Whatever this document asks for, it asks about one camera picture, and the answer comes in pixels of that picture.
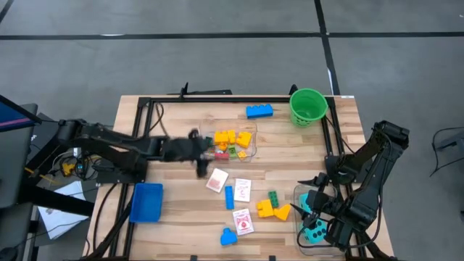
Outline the black side cart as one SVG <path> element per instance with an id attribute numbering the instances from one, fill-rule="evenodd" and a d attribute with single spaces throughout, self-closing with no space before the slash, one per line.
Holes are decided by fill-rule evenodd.
<path id="1" fill-rule="evenodd" d="M 37 106 L 24 109 L 36 114 Z M 23 180 L 33 126 L 0 133 L 0 261 L 22 261 L 35 205 L 89 216 L 94 204 Z"/>

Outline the card deck red emblem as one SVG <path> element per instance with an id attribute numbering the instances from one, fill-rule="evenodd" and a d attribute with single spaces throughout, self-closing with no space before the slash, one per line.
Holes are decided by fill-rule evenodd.
<path id="1" fill-rule="evenodd" d="M 249 209 L 242 209 L 233 212 L 233 221 L 238 236 L 254 232 L 254 226 L 252 224 Z"/>

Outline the yellow stepped toy brick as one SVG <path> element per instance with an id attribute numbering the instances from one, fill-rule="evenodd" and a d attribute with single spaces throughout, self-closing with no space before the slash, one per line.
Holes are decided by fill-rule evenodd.
<path id="1" fill-rule="evenodd" d="M 252 133 L 246 132 L 246 131 L 241 131 L 236 137 L 236 143 L 242 147 L 247 149 L 249 147 L 249 144 L 252 140 Z"/>

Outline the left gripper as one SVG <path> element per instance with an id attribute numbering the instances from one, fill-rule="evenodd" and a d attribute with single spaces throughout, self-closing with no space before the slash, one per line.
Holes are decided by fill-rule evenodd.
<path id="1" fill-rule="evenodd" d="M 169 139 L 162 147 L 162 160 L 164 162 L 195 162 L 196 176 L 204 178 L 211 160 L 204 159 L 202 155 L 207 152 L 208 146 L 205 137 L 195 128 L 190 131 L 187 138 Z"/>

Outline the grey floor stand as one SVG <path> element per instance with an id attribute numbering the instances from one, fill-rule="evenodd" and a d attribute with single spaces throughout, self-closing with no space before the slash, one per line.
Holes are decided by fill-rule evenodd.
<path id="1" fill-rule="evenodd" d="M 436 140 L 438 135 L 445 132 L 445 131 L 458 131 L 458 130 L 460 130 L 459 133 L 451 135 L 451 136 L 445 138 L 444 140 L 442 140 L 440 142 L 438 142 Z M 434 133 L 434 135 L 432 136 L 431 147 L 432 147 L 432 150 L 433 150 L 434 156 L 435 156 L 435 167 L 432 170 L 431 174 L 429 175 L 429 178 L 431 178 L 435 173 L 437 173 L 441 169 L 464 160 L 464 126 L 463 127 L 442 128 L 442 129 L 437 130 Z M 447 162 L 447 163 L 444 163 L 444 164 L 441 165 L 439 163 L 438 152 L 441 152 L 441 151 L 443 151 L 443 150 L 445 150 L 447 148 L 450 148 L 450 147 L 457 147 L 460 150 L 460 152 L 462 154 L 462 157 L 454 159 L 453 161 L 450 161 L 450 162 Z"/>

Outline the yellow wedge toy brick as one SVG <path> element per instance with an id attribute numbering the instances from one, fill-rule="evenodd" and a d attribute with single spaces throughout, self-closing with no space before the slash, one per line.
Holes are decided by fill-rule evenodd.
<path id="1" fill-rule="evenodd" d="M 288 216 L 289 216 L 290 210 L 291 210 L 291 205 L 290 204 L 285 204 L 284 206 L 282 206 L 280 208 L 275 208 L 273 210 L 273 214 L 279 220 L 286 221 Z"/>

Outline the blue arched toy brick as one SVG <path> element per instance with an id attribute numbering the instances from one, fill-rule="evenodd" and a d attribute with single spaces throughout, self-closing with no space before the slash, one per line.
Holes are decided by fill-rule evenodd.
<path id="1" fill-rule="evenodd" d="M 237 235 L 230 229 L 224 228 L 220 237 L 220 244 L 222 246 L 232 245 L 238 241 Z"/>

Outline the large yellow notched brick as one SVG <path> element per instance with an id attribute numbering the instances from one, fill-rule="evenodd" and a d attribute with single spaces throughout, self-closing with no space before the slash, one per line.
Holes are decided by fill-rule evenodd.
<path id="1" fill-rule="evenodd" d="M 259 201 L 256 204 L 256 208 L 259 218 L 268 218 L 274 216 L 273 206 L 269 199 Z"/>

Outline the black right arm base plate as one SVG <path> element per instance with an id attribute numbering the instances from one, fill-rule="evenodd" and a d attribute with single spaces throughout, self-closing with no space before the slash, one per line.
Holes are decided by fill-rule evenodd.
<path id="1" fill-rule="evenodd" d="M 372 159 L 356 159 L 351 154 L 342 156 L 327 156 L 326 171 L 329 178 L 340 185 L 362 183 L 373 164 Z"/>

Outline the clear plastic bin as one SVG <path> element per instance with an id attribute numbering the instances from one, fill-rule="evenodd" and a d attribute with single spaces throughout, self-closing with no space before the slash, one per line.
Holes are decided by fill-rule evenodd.
<path id="1" fill-rule="evenodd" d="M 292 196 L 292 204 L 295 204 L 298 206 L 298 197 L 300 194 L 307 194 L 309 190 L 315 189 L 315 187 L 312 186 L 307 186 L 303 184 L 298 184 L 295 186 L 293 190 L 293 196 Z M 320 214 L 320 217 L 318 219 L 324 220 L 327 222 L 327 232 L 328 232 L 328 221 L 331 220 L 333 216 L 328 215 L 328 214 Z M 294 244 L 296 249 L 299 250 L 299 252 L 304 255 L 305 257 L 320 257 L 320 258 L 328 258 L 328 259 L 339 259 L 344 256 L 344 253 L 341 252 L 339 249 L 337 249 L 334 246 L 328 247 L 328 242 L 324 239 L 322 242 L 317 243 L 317 244 L 310 244 L 306 242 L 304 239 L 304 236 L 302 233 L 299 236 L 299 240 L 295 239 Z"/>
<path id="2" fill-rule="evenodd" d="M 216 131 L 227 131 L 235 130 L 236 137 L 241 131 L 252 133 L 252 140 L 247 149 L 240 147 L 236 142 L 234 144 L 227 144 L 227 149 L 222 151 L 219 149 L 219 145 L 211 146 L 209 152 L 214 153 L 228 153 L 228 147 L 234 146 L 236 148 L 237 157 L 230 158 L 229 160 L 218 160 L 223 162 L 250 162 L 257 153 L 257 126 L 255 123 L 247 120 L 204 120 L 199 125 L 200 133 L 205 137 L 211 137 L 214 140 Z M 241 159 L 238 156 L 240 151 L 246 152 L 246 157 Z"/>

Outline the long blue toy brick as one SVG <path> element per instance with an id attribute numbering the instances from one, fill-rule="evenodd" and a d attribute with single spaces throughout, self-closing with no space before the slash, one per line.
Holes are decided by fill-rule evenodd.
<path id="1" fill-rule="evenodd" d="M 246 107 L 246 117 L 256 119 L 261 117 L 272 117 L 273 108 L 270 104 L 258 104 Z"/>

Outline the teal foam die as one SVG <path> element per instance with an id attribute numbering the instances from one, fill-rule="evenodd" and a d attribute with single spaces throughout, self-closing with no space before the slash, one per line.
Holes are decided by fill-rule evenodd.
<path id="1" fill-rule="evenodd" d="M 312 210 L 309 205 L 306 203 L 307 194 L 300 194 L 298 197 L 298 206 L 302 208 L 305 212 L 311 213 Z"/>
<path id="2" fill-rule="evenodd" d="M 327 233 L 327 222 L 317 219 L 314 223 L 314 228 L 305 228 L 302 232 L 306 242 L 310 244 L 317 244 L 324 240 Z"/>

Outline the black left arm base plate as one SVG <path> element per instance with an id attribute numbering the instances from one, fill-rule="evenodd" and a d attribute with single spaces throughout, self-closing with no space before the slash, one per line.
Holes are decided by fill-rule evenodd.
<path id="1" fill-rule="evenodd" d="M 146 179 L 148 161 L 142 157 L 102 158 L 95 166 L 97 183 L 140 183 Z"/>

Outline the blue plastic tray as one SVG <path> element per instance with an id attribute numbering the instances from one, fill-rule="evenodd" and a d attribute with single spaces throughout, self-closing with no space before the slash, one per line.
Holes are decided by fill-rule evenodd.
<path id="1" fill-rule="evenodd" d="M 163 198 L 161 183 L 135 185 L 129 221 L 132 223 L 157 223 L 160 219 Z"/>

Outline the white paper sheets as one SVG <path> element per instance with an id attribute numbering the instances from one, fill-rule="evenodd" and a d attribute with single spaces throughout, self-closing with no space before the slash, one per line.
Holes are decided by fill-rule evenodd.
<path id="1" fill-rule="evenodd" d="M 86 200 L 83 195 L 81 181 L 73 181 L 62 188 L 56 189 L 55 192 L 66 196 L 72 196 L 76 199 Z M 38 211 L 50 239 L 57 239 L 62 234 L 68 232 L 71 228 L 88 218 L 85 215 L 72 214 L 48 207 L 38 207 Z"/>

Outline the long black stand foot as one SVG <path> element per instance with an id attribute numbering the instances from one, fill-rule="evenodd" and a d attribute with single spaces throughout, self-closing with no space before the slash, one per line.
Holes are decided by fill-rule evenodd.
<path id="1" fill-rule="evenodd" d="M 179 93 L 173 93 L 173 95 L 185 96 L 185 95 L 232 95 L 230 89 L 220 89 L 220 90 L 209 90 L 209 91 L 189 91 L 189 83 L 186 83 L 184 87 L 181 88 Z"/>

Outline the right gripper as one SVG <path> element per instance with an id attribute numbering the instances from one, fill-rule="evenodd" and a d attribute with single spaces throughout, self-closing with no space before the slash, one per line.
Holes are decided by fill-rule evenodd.
<path id="1" fill-rule="evenodd" d="M 317 190 L 311 189 L 307 193 L 306 203 L 311 208 L 311 213 L 307 212 L 301 207 L 298 207 L 295 204 L 292 205 L 292 207 L 295 209 L 295 212 L 300 214 L 301 219 L 306 219 L 307 227 L 314 227 L 314 223 L 320 217 L 321 213 L 326 213 L 328 215 L 333 213 L 331 208 L 333 207 L 336 197 L 329 196 L 323 192 L 325 187 L 329 184 L 329 181 L 330 179 L 325 173 L 319 173 L 317 177 L 314 177 L 311 180 L 298 181 L 298 183 L 303 185 L 318 187 Z"/>

